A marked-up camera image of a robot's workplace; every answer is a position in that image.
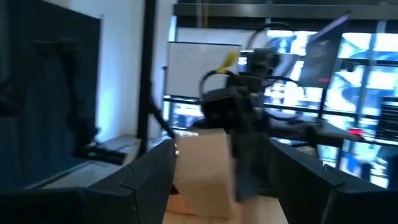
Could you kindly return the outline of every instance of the whiteboard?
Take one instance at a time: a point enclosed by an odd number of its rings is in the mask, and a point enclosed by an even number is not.
[[[169,65],[165,79],[165,95],[199,98],[199,83],[211,70],[216,70],[225,57],[239,53],[240,45],[169,42]],[[238,64],[228,70],[236,73]],[[204,91],[224,88],[226,75],[213,75],[205,81]]]

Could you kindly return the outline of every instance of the computer monitor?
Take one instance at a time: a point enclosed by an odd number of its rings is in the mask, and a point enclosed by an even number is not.
[[[331,22],[308,41],[299,82],[304,87],[327,89],[336,70],[336,59],[350,13]]]

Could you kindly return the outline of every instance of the black cable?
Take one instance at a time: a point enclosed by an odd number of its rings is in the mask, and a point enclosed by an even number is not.
[[[266,23],[262,26],[260,26],[259,28],[257,28],[254,33],[250,36],[247,44],[246,44],[246,50],[250,50],[252,47],[252,44],[254,42],[254,39],[257,37],[257,35],[259,33],[261,33],[262,31],[264,31],[267,28],[275,28],[275,27],[280,27],[282,29],[288,30],[288,31],[292,31],[293,32],[293,36],[295,37],[296,34],[294,32],[294,30],[285,22],[269,22]]]
[[[212,71],[208,72],[206,75],[204,75],[203,78],[201,79],[201,82],[200,82],[200,84],[199,84],[199,95],[200,95],[201,97],[203,97],[203,95],[204,95],[203,86],[204,86],[204,84],[205,84],[205,81],[206,81],[208,78],[210,78],[210,77],[213,76],[213,75],[222,75],[222,74],[223,74],[223,75],[228,75],[228,76],[233,77],[238,85],[247,87],[247,86],[243,83],[243,81],[240,79],[240,76],[239,76],[239,75],[236,75],[235,73],[233,73],[233,72],[231,72],[231,71],[229,71],[229,70],[226,70],[226,71],[224,71],[224,73],[221,73],[221,74],[220,74],[217,70],[212,70]],[[300,83],[299,83],[298,81],[295,81],[295,80],[293,80],[293,79],[291,79],[291,78],[287,78],[287,77],[265,76],[265,77],[262,77],[262,78],[259,78],[259,77],[253,77],[253,78],[258,78],[258,79],[261,79],[261,80],[283,80],[283,81],[287,81],[287,82],[293,82],[293,83],[296,83],[297,86],[301,86]],[[268,112],[268,111],[266,111],[266,110],[264,110],[264,112],[265,112],[266,115],[268,115],[268,117],[270,117],[270,118],[272,118],[272,119],[276,119],[276,120],[278,120],[278,121],[293,121],[293,120],[297,120],[297,119],[301,116],[300,114],[296,114],[296,115],[293,116],[293,117],[283,118],[283,117],[276,116],[276,115],[274,115],[274,114],[272,114],[272,113],[270,113],[270,112]]]
[[[204,75],[204,76],[201,78],[201,81],[200,81],[200,83],[199,83],[199,95],[200,95],[201,97],[203,97],[203,95],[204,95],[203,86],[204,86],[204,84],[205,84],[205,81],[206,81],[208,78],[210,78],[211,76],[213,76],[213,75],[227,75],[227,76],[230,76],[230,77],[232,77],[233,79],[235,79],[235,81],[237,82],[238,85],[245,86],[245,85],[243,84],[242,80],[239,79],[239,76],[238,76],[237,74],[235,74],[235,73],[229,71],[229,70],[225,70],[223,73],[220,73],[220,72],[217,71],[217,70],[212,70],[212,71],[208,72],[206,75]]]

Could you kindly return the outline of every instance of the monitor stand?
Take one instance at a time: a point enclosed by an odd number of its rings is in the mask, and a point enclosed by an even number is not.
[[[323,111],[325,110],[325,103],[326,103],[326,94],[327,94],[328,89],[324,88],[322,90],[322,96],[321,96],[321,102],[319,105],[319,111],[318,111],[318,116],[317,118],[314,119],[313,123],[321,128],[323,126],[323,123],[325,121],[323,117]]]

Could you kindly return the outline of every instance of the black stand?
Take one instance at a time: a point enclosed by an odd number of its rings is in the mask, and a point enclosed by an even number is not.
[[[157,0],[146,0],[144,11],[144,30],[142,34],[141,77],[139,89],[139,112],[137,138],[141,140],[138,157],[148,150],[148,119],[152,101],[152,61],[154,51],[154,32]]]
[[[317,120],[319,120],[319,121],[322,120],[323,110],[325,109],[327,91],[328,90],[326,88],[324,88],[322,90],[322,97],[321,97],[321,102],[320,102],[320,105],[319,105],[319,112],[318,112],[318,117],[317,117]]]

